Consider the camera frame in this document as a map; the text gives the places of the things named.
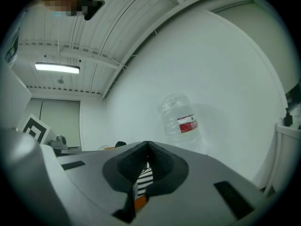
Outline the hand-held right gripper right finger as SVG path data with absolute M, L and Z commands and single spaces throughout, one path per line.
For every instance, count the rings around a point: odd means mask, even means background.
M 138 226 L 251 226 L 267 199 L 251 182 L 217 159 L 148 142 L 153 183 Z

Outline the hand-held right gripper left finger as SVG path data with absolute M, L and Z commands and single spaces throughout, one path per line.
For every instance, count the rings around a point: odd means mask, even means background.
M 57 158 L 67 186 L 59 192 L 73 226 L 147 226 L 135 211 L 133 185 L 148 159 L 148 142 Z

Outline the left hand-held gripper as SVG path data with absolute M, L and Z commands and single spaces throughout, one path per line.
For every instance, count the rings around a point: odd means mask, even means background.
M 60 155 L 77 155 L 83 153 L 82 151 L 68 150 L 66 138 L 62 135 L 57 135 L 47 124 L 33 114 L 28 116 L 22 128 L 22 132 L 34 137 L 41 145 L 48 145 L 60 150 Z

